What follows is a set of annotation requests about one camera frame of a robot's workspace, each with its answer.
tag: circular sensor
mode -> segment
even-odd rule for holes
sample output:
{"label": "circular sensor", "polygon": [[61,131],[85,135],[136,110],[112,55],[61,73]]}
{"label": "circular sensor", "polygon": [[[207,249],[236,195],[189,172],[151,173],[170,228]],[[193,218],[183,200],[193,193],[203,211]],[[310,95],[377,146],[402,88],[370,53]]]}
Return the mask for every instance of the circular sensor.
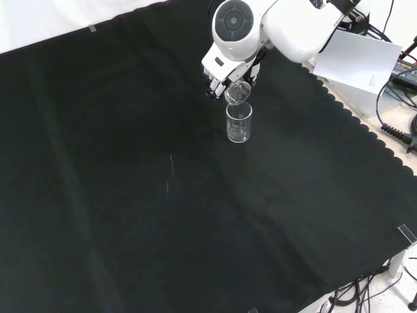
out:
{"label": "circular sensor", "polygon": [[243,16],[239,11],[233,10],[226,14],[224,22],[229,30],[236,31],[243,24]]}

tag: wire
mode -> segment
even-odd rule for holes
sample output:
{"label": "wire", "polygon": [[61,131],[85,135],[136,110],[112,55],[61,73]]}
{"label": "wire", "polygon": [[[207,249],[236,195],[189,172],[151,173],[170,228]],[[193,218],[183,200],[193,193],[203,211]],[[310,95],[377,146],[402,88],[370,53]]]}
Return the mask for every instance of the wire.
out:
{"label": "wire", "polygon": [[407,274],[408,274],[408,275],[410,275],[410,277],[411,277],[412,279],[414,279],[415,281],[417,281],[417,278],[416,278],[416,277],[414,277],[414,276],[410,273],[410,271],[409,271],[406,267],[404,267],[404,270],[407,272]]}
{"label": "wire", "polygon": [[410,97],[409,93],[407,92],[407,88],[404,87],[404,95],[406,96],[407,99],[410,100],[410,102],[412,103],[412,105],[417,108],[417,104],[413,101],[413,99]]}
{"label": "wire", "polygon": [[369,300],[369,286],[367,287],[367,313],[371,313],[371,300]]}
{"label": "wire", "polygon": [[417,70],[417,68],[412,68],[411,70],[404,70],[403,72],[400,72],[400,73],[398,73],[398,74],[396,74],[396,75],[394,75],[394,76],[392,76],[384,85],[383,85],[383,87],[381,88],[381,90],[379,91],[379,94],[378,94],[378,97],[377,97],[377,103],[376,103],[376,108],[375,108],[375,111],[377,112],[377,117],[378,117],[378,120],[379,120],[379,122],[381,123],[381,125],[384,125],[384,122],[382,121],[382,119],[381,119],[381,117],[379,116],[379,110],[378,110],[378,103],[379,103],[379,99],[380,99],[380,97],[381,97],[381,95],[382,95],[382,92],[384,91],[384,89],[385,89],[385,87],[386,86],[388,86],[388,84],[390,83],[390,82],[392,82],[394,79],[396,79],[396,78],[398,78],[398,77],[400,77],[400,75],[404,75],[404,74],[407,74],[407,73],[411,73],[411,72],[414,72],[415,70]]}
{"label": "wire", "polygon": [[351,290],[354,287],[354,284],[352,284],[349,288],[346,289],[345,292],[343,292],[339,297],[338,300],[340,300],[346,293],[349,292],[349,290]]}
{"label": "wire", "polygon": [[384,292],[386,292],[387,290],[389,290],[390,288],[394,287],[396,284],[399,283],[399,281],[403,278],[403,273],[401,274],[401,276],[398,278],[398,280],[396,282],[394,282],[393,284],[391,284],[390,286],[388,286],[387,288],[385,288],[384,290],[382,290],[381,292],[377,293],[376,295],[373,295],[369,298],[366,299],[366,301],[371,300],[372,298],[375,298],[378,295],[382,295]]}
{"label": "wire", "polygon": [[386,19],[385,26],[384,26],[384,31],[382,32],[383,34],[385,34],[386,26],[388,25],[388,21],[390,20],[391,13],[392,13],[392,8],[393,7],[394,7],[394,0],[392,0],[392,2],[391,2],[390,13],[389,13],[389,15],[388,15],[388,17]]}
{"label": "wire", "polygon": [[377,29],[374,25],[370,24],[369,29],[373,31],[375,34],[377,34],[378,36],[380,36],[383,40],[392,42],[391,39],[389,39],[382,31]]}
{"label": "wire", "polygon": [[380,40],[378,37],[376,37],[376,36],[372,35],[369,31],[367,31],[367,32],[366,32],[366,34],[367,34],[367,35],[369,35],[369,36],[371,36],[371,37],[372,37],[372,38],[374,38],[374,39],[378,39],[378,40]]}
{"label": "wire", "polygon": [[362,297],[362,302],[360,303],[359,306],[356,306],[356,310],[355,313],[362,313],[362,307],[364,305],[365,302],[365,297],[366,297],[366,290],[369,289],[369,286],[372,283],[372,280],[375,278],[376,275],[373,275],[371,278],[369,278],[369,276],[367,277],[367,284],[365,285],[364,289],[360,292],[359,296],[362,295],[362,293],[364,293],[364,296]]}
{"label": "wire", "polygon": [[417,57],[413,57],[411,54],[401,51],[402,54],[405,54],[407,57],[410,57],[411,59],[415,60],[417,62]]}
{"label": "wire", "polygon": [[385,93],[386,93],[388,96],[390,96],[390,97],[392,97],[392,98],[396,99],[397,101],[401,101],[401,99],[398,99],[395,95],[392,95],[392,94],[391,94],[391,93],[389,93],[387,90],[385,90]]}
{"label": "wire", "polygon": [[[336,290],[335,292],[334,292],[334,298],[335,299],[337,299],[338,298],[338,293],[339,293],[339,291],[338,290]],[[333,302],[332,303],[332,306],[330,307],[330,309],[328,310],[328,312],[327,313],[332,313],[333,312],[333,309],[334,309],[334,304],[335,302]]]}
{"label": "wire", "polygon": [[416,104],[413,100],[411,100],[411,103],[408,103],[404,98],[402,98],[395,90],[393,90],[390,86],[388,86],[388,89],[391,90],[391,92],[402,102],[404,102],[406,105],[410,106],[411,108],[417,108]]}

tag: paper sheet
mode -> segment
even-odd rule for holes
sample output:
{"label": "paper sheet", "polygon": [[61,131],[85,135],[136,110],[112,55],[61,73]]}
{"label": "paper sheet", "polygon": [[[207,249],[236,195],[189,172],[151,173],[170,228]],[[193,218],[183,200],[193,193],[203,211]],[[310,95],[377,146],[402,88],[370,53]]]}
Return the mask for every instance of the paper sheet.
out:
{"label": "paper sheet", "polygon": [[316,59],[314,74],[377,95],[389,80],[401,46],[336,31]]}

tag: black cloth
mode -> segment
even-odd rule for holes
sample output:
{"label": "black cloth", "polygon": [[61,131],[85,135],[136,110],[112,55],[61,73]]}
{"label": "black cloth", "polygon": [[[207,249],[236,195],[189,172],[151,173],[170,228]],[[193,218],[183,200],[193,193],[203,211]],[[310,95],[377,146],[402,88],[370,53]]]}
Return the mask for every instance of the black cloth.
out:
{"label": "black cloth", "polygon": [[416,180],[269,52],[234,145],[205,1],[0,55],[0,312],[298,312],[417,233]]}

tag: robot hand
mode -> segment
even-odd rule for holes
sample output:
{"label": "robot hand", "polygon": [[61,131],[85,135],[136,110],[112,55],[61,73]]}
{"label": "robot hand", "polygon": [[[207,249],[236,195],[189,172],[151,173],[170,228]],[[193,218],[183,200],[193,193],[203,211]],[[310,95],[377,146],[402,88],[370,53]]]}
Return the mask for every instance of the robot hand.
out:
{"label": "robot hand", "polygon": [[255,87],[257,83],[257,77],[261,69],[261,60],[265,57],[266,51],[261,50],[256,57],[243,64],[233,64],[236,66],[228,77],[222,81],[215,77],[215,73],[210,73],[209,69],[204,67],[204,79],[209,86],[206,95],[214,100],[219,100],[223,97],[225,90],[234,82],[238,80],[244,80],[248,82],[251,87]]}
{"label": "robot hand", "polygon": [[301,63],[317,55],[360,0],[226,0],[212,21],[214,44],[202,60],[208,95],[221,98],[242,77],[257,81],[262,49]]}

